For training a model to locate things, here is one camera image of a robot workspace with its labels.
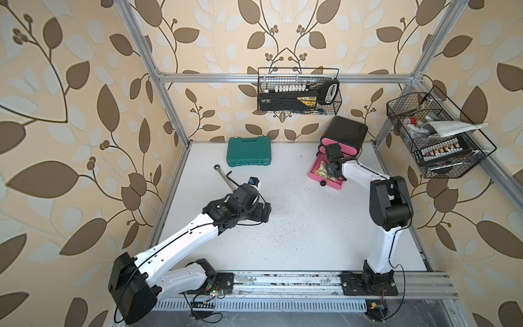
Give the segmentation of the pink top drawer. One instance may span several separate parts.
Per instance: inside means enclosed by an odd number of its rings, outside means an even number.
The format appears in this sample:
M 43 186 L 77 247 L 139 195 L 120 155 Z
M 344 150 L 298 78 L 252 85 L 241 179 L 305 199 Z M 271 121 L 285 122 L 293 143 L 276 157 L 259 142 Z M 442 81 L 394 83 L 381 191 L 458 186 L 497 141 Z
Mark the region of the pink top drawer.
M 332 140 L 329 138 L 323 138 L 320 140 L 320 145 L 318 146 L 318 151 L 322 154 L 326 153 L 326 146 L 331 144 L 338 143 L 340 145 L 341 152 L 344 154 L 344 156 L 357 156 L 360 152 L 360 148 L 353 147 L 349 144 L 344 144 L 341 142 L 338 142 L 336 140 Z

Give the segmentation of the pink drawer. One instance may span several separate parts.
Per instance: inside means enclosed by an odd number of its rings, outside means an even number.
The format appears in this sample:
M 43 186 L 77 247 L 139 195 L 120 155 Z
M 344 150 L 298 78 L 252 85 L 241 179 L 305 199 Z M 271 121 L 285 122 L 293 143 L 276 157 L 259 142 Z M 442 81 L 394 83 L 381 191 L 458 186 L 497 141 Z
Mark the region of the pink drawer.
M 349 144 L 344 144 L 341 142 L 338 142 L 336 140 L 332 140 L 329 138 L 323 138 L 320 140 L 320 145 L 318 146 L 318 151 L 322 154 L 326 153 L 326 146 L 331 144 L 338 143 L 340 145 L 341 152 L 344 154 L 344 156 L 357 156 L 360 152 L 360 148 L 353 147 Z
M 314 181 L 319 182 L 322 187 L 328 186 L 336 190 L 342 190 L 343 181 L 335 180 L 334 178 L 333 181 L 331 181 L 329 179 L 321 178 L 314 174 L 315 169 L 317 169 L 320 166 L 321 161 L 324 161 L 326 164 L 328 163 L 328 160 L 326 159 L 326 156 L 324 154 L 319 154 L 317 156 L 315 163 L 313 164 L 312 168 L 308 173 L 308 177 Z

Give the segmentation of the yellow cookie packet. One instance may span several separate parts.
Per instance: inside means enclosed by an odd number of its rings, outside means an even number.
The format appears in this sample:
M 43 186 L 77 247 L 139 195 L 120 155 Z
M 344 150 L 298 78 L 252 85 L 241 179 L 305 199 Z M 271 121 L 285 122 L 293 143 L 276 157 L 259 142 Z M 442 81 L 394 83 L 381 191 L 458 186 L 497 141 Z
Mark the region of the yellow cookie packet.
M 320 162 L 320 166 L 317 169 L 315 169 L 314 174 L 321 178 L 333 181 L 333 178 L 331 178 L 328 174 L 328 171 L 326 169 L 326 163 L 324 161 Z

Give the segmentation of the pink bottom drawer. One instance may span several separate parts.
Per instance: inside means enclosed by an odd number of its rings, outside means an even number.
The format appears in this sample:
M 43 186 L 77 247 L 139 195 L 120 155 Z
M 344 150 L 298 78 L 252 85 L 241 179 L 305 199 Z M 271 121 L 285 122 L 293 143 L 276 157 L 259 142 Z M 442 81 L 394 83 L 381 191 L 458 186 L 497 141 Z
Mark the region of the pink bottom drawer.
M 324 154 L 319 154 L 317 156 L 315 163 L 313 164 L 312 168 L 308 173 L 308 177 L 314 181 L 319 182 L 322 187 L 328 186 L 336 190 L 342 190 L 343 181 L 335 180 L 334 178 L 333 181 L 331 181 L 329 179 L 321 178 L 314 174 L 315 169 L 317 169 L 320 166 L 321 161 L 324 161 L 326 164 L 328 163 L 328 160 L 326 159 L 326 156 Z

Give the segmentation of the black pink drawer cabinet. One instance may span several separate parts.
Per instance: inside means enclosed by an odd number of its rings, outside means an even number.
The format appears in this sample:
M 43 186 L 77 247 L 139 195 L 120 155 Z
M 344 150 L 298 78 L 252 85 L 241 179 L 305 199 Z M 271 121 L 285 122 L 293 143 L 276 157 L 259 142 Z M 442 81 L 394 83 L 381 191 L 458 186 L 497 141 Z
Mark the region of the black pink drawer cabinet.
M 368 133 L 368 129 L 369 128 L 363 123 L 336 116 L 331 120 L 320 140 L 323 138 L 336 140 L 338 142 L 360 148 L 361 152 L 362 145 Z M 317 147 L 316 157 L 319 154 L 322 153 L 318 151 Z M 345 156 L 345 163 L 355 160 L 357 156 Z

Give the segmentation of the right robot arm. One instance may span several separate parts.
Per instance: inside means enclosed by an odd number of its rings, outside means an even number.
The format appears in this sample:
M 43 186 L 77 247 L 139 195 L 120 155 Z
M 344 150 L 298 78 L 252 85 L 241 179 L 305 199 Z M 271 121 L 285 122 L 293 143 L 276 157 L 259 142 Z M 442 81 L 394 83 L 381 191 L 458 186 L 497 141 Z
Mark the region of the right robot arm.
M 340 274 L 343 294 L 398 295 L 392 257 L 396 240 L 410 226 L 413 217 L 404 178 L 381 174 L 362 165 L 356 158 L 344 155 L 338 143 L 325 146 L 325 152 L 328 161 L 325 168 L 330 178 L 339 181 L 351 179 L 369 192 L 369 214 L 375 224 L 373 245 L 362 272 Z

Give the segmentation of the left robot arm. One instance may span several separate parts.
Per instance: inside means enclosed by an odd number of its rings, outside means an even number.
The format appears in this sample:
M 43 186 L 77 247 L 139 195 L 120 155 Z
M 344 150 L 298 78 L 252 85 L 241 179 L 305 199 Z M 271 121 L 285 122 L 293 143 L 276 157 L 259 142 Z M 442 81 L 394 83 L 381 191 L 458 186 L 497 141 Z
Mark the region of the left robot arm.
M 257 226 L 269 220 L 271 204 L 256 186 L 244 183 L 223 198 L 209 202 L 184 228 L 135 256 L 123 253 L 112 266 L 108 291 L 116 309 L 114 323 L 134 324 L 164 296 L 197 290 L 216 272 L 201 259 L 174 270 L 194 249 L 236 226 Z

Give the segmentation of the silver ratchet wrench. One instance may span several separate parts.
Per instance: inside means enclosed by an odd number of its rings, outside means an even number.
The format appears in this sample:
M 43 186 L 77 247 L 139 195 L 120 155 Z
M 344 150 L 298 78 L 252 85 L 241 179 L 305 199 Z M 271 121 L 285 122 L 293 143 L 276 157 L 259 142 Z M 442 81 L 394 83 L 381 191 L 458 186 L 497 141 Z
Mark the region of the silver ratchet wrench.
M 226 173 L 221 169 L 221 166 L 219 164 L 214 165 L 214 170 L 221 176 L 221 178 L 225 181 L 227 186 L 234 192 L 237 189 L 237 186 L 229 180 L 229 177 Z

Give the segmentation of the green plastic tool case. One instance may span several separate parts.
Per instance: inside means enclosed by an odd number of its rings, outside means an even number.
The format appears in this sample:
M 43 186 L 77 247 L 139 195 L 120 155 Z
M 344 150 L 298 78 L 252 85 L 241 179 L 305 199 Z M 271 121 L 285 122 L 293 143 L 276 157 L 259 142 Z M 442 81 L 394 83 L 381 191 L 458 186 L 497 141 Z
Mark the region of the green plastic tool case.
M 226 161 L 229 167 L 268 166 L 272 162 L 271 141 L 268 136 L 231 138 L 227 144 Z

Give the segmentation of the black tool box in basket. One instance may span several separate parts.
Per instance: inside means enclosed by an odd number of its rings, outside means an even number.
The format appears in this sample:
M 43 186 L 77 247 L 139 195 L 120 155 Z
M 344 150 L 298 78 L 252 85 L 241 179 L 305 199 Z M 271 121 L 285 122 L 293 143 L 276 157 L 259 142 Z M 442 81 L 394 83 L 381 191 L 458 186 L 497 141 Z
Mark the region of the black tool box in basket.
M 318 104 L 317 91 L 262 93 L 258 95 L 257 103 L 259 110 L 263 112 L 325 112 Z

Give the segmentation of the white paper in basket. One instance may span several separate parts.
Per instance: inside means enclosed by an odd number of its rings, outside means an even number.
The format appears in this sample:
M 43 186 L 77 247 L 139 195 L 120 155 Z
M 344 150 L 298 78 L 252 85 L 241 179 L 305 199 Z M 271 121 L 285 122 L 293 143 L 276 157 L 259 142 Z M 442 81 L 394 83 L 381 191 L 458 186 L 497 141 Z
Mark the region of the white paper in basket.
M 421 129 L 430 134 L 437 134 L 442 138 L 456 134 L 475 131 L 488 126 L 488 123 L 471 124 L 462 121 L 431 121 L 422 125 Z

